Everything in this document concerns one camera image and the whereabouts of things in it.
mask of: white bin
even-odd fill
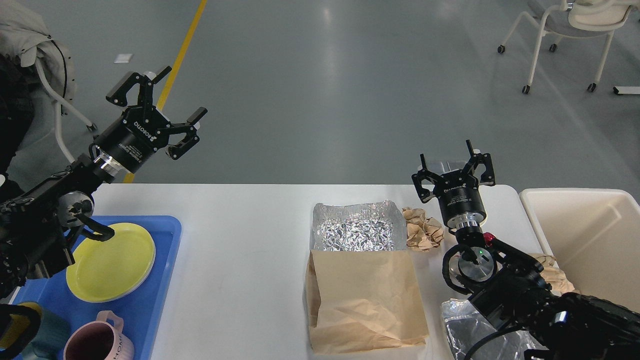
[[[520,200],[542,250],[576,289],[640,312],[640,206],[631,195],[526,189]]]

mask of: crumpled brown paper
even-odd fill
[[[444,238],[442,224],[435,218],[427,218],[424,209],[402,208],[406,221],[406,246],[417,251],[428,251],[440,246]]]
[[[542,266],[544,266],[544,270],[540,275],[542,278],[551,284],[551,290],[559,291],[560,293],[571,293],[577,292],[577,290],[573,287],[571,281],[566,278],[566,274],[564,271],[554,267],[556,263],[556,257],[551,255],[544,254],[529,254],[532,257],[536,258]]]
[[[317,354],[425,344],[429,331],[408,251],[311,250],[306,290]]]

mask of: yellow plate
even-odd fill
[[[76,263],[67,268],[67,285],[81,300],[119,299],[140,286],[153,267],[156,245],[147,230],[128,222],[110,228],[115,230],[111,239],[80,243],[74,251]]]

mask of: aluminum foil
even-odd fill
[[[324,251],[406,249],[406,224],[390,201],[350,206],[316,204],[312,247]]]
[[[470,349],[483,337],[495,332],[467,300],[451,299],[442,303],[447,341],[456,360],[463,360]],[[528,348],[542,348],[528,332],[516,331],[489,341],[473,356],[474,360],[522,360]]]

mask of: pink mug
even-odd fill
[[[71,335],[64,360],[132,360],[133,343],[122,334],[124,321],[111,310],[98,313],[94,322],[80,326]]]

